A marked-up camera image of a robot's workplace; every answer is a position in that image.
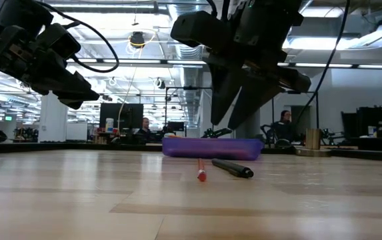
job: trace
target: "computer monitor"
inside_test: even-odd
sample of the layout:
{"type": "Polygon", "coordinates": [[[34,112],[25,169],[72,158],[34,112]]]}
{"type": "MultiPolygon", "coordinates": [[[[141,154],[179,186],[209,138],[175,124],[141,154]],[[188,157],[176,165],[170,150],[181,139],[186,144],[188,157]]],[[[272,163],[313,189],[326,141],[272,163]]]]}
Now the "computer monitor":
{"type": "Polygon", "coordinates": [[[353,137],[359,137],[357,114],[344,112],[341,112],[341,114],[345,138],[350,139],[353,137]]]}
{"type": "MultiPolygon", "coordinates": [[[[118,127],[118,113],[122,103],[102,103],[100,106],[99,127],[106,126],[106,118],[114,120],[113,127],[118,127]]],[[[120,116],[120,129],[140,129],[143,122],[143,104],[124,104],[120,116]]]]}
{"type": "Polygon", "coordinates": [[[382,107],[360,107],[357,110],[359,134],[368,135],[376,127],[377,137],[382,137],[382,107]]]}
{"type": "Polygon", "coordinates": [[[167,126],[172,131],[184,131],[185,130],[185,123],[184,122],[168,122],[167,126]]]}

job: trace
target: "black marker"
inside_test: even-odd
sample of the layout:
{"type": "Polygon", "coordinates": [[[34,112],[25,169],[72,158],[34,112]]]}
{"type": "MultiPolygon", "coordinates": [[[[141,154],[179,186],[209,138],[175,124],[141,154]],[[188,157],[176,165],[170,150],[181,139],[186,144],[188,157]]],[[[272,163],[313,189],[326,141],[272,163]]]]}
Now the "black marker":
{"type": "Polygon", "coordinates": [[[220,167],[228,171],[230,174],[236,177],[249,178],[254,176],[254,173],[250,168],[235,163],[219,159],[213,159],[211,160],[211,163],[216,167],[220,167]]]}

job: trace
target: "woman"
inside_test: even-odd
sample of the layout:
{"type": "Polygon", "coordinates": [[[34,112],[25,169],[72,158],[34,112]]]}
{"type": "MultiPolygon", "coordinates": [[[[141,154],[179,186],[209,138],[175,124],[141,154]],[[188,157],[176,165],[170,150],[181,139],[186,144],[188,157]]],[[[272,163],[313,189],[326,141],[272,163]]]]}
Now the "woman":
{"type": "Polygon", "coordinates": [[[272,128],[278,139],[293,140],[293,129],[291,127],[291,112],[284,110],[278,122],[272,124],[272,128]]]}

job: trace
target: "computer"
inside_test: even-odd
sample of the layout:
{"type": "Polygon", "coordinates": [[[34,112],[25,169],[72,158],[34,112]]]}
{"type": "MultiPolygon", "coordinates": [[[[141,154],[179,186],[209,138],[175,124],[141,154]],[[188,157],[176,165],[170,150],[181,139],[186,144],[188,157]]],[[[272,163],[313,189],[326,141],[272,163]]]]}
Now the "computer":
{"type": "MultiPolygon", "coordinates": [[[[118,127],[118,113],[122,103],[102,103],[100,106],[99,127],[106,126],[106,119],[114,120],[113,127],[118,127]]],[[[119,130],[142,128],[143,104],[126,103],[120,116],[119,130]]]]}

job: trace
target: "metal frame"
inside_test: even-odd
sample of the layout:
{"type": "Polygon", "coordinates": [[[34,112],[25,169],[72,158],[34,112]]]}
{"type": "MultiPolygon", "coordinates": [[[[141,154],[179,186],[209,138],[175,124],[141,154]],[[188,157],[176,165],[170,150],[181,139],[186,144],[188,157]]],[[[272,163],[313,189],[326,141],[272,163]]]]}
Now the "metal frame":
{"type": "Polygon", "coordinates": [[[165,118],[164,118],[164,126],[167,126],[167,98],[169,96],[169,90],[170,89],[184,89],[184,90],[190,90],[190,91],[197,91],[201,89],[210,89],[211,87],[193,87],[193,86],[187,86],[187,87],[166,87],[165,88],[165,118]]]}

